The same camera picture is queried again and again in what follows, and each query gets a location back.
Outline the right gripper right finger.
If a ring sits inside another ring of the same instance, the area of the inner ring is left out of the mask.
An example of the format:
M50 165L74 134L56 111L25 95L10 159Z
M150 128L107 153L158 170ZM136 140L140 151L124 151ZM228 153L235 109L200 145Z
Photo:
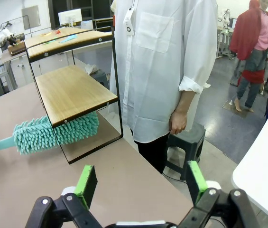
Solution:
M194 206L179 228L204 228L212 217L220 217L227 228L260 227L247 193L209 187L196 161L188 162L186 183Z

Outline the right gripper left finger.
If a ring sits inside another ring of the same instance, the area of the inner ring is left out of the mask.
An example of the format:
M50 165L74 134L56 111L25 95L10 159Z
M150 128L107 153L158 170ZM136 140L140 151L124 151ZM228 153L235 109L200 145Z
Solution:
M73 222L77 228L100 228L100 223L89 211L97 183L94 166L86 165L70 193L55 200L48 196L37 198L26 227L60 228L65 222Z

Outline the person's left hand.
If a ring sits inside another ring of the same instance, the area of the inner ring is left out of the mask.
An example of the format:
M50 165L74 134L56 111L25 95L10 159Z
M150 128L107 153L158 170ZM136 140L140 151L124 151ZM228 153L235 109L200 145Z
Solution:
M170 134L181 133L187 125L187 113L174 111L169 120L169 132Z

